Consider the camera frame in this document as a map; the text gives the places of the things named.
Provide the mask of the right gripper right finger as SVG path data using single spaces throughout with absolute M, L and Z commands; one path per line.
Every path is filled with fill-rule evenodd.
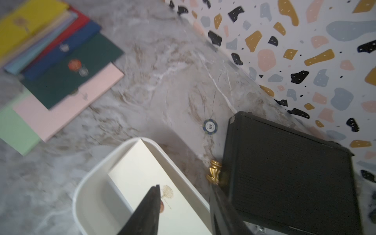
M 213 235 L 253 235 L 218 185 L 210 186 Z

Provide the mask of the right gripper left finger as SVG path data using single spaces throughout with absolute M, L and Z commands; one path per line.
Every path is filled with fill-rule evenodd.
M 160 205 L 160 186 L 152 186 L 118 235 L 157 235 Z

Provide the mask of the cream envelope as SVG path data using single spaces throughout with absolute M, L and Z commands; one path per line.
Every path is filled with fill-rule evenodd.
M 159 188 L 158 234 L 212 234 L 208 203 L 158 145 L 136 140 L 108 175 L 132 210 Z

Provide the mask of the white storage box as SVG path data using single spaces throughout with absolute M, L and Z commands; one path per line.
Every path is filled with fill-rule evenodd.
M 127 140 L 107 154 L 78 185 L 73 199 L 73 216 L 82 234 L 118 235 L 135 211 L 130 208 L 108 174 L 138 139 L 158 145 L 148 138 Z

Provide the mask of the pink envelope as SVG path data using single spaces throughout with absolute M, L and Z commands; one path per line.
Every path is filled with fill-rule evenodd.
M 34 95 L 21 100 L 13 110 L 42 141 L 47 142 L 123 77 L 124 73 L 110 63 L 50 110 Z

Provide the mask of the light green envelope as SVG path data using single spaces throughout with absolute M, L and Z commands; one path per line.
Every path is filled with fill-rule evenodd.
M 41 140 L 13 110 L 15 105 L 19 104 L 30 94 L 28 90 L 24 90 L 23 93 L 1 109 L 1 139 L 22 156 L 27 155 Z

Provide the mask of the dark green envelope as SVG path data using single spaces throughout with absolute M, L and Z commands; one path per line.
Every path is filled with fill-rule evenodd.
M 122 55 L 118 46 L 98 33 L 35 80 L 21 83 L 51 109 Z

